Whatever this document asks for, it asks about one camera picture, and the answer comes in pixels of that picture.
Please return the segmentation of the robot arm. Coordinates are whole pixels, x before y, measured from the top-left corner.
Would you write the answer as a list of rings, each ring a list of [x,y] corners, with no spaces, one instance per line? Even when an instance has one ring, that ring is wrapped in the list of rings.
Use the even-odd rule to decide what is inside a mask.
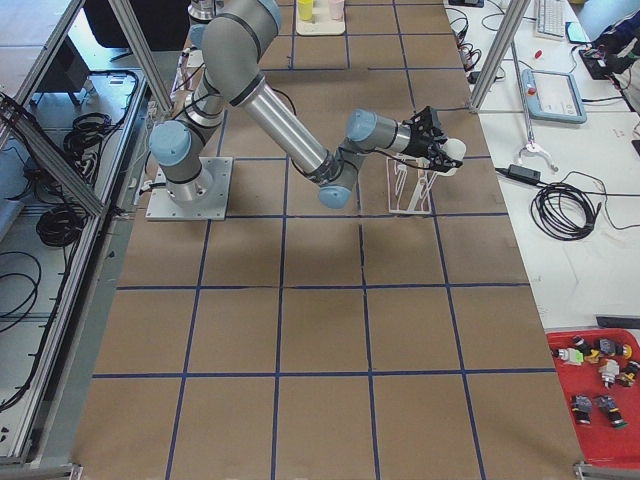
[[[318,185],[320,202],[331,209],[346,205],[363,161],[377,149],[421,160],[425,170],[445,175],[462,166],[465,144],[446,136],[430,107],[403,122],[356,109],[337,149],[325,148],[278,98],[260,69],[281,23],[274,1],[231,1],[204,25],[198,46],[204,73],[198,89],[175,119],[156,125],[150,136],[150,151],[165,176],[164,196],[172,204],[226,207],[220,188],[228,179],[211,172],[200,157],[225,106],[243,109],[301,175]]]

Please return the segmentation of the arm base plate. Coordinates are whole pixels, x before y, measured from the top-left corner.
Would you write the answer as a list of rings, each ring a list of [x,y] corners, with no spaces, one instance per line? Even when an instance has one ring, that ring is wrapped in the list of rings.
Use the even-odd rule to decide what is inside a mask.
[[[224,221],[229,202],[233,157],[201,157],[200,175],[190,183],[166,180],[158,168],[146,209],[150,221]]]

